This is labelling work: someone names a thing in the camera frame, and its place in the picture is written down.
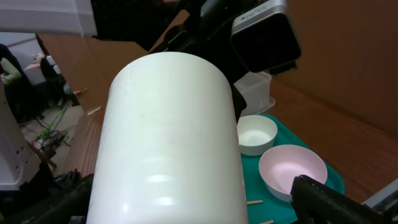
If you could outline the white cup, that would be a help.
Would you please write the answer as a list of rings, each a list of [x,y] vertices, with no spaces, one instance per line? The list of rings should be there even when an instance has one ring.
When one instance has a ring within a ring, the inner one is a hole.
[[[231,87],[212,63],[162,52],[109,89],[88,223],[247,223]]]

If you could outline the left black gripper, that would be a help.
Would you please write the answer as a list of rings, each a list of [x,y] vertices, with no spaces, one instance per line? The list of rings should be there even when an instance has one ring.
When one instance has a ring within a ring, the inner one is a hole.
[[[230,44],[243,0],[92,0],[99,40],[135,42],[151,54],[184,52],[215,65],[233,85],[248,70]]]

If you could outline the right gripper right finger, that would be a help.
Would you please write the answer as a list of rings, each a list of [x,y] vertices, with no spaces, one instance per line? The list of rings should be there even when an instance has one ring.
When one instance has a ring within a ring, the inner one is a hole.
[[[298,224],[397,224],[397,205],[387,205],[383,212],[375,210],[307,175],[294,178],[290,194]]]

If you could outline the pink white bowl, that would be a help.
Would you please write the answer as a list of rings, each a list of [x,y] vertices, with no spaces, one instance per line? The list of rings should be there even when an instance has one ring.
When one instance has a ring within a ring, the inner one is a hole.
[[[295,177],[306,175],[324,184],[328,171],[324,161],[313,151],[291,144],[268,149],[259,160],[259,173],[270,193],[291,202],[290,191]]]

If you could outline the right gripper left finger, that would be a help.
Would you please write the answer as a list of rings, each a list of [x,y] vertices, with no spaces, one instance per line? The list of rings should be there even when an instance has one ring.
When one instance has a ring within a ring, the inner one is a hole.
[[[1,223],[84,223],[93,185],[93,174],[25,184],[20,190],[1,191]]]

